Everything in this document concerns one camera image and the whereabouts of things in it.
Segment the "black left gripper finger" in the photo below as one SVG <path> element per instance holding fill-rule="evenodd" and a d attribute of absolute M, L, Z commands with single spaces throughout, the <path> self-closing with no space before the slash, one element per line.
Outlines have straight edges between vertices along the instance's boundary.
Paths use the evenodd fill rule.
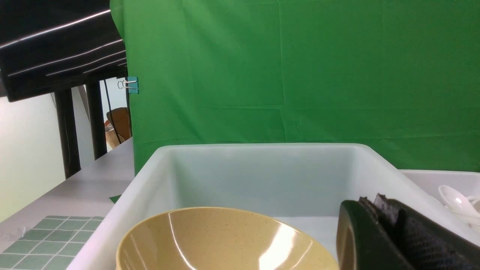
<path fill-rule="evenodd" d="M 403 202 L 377 194 L 341 203 L 341 270 L 478 270 L 479 247 Z"/>

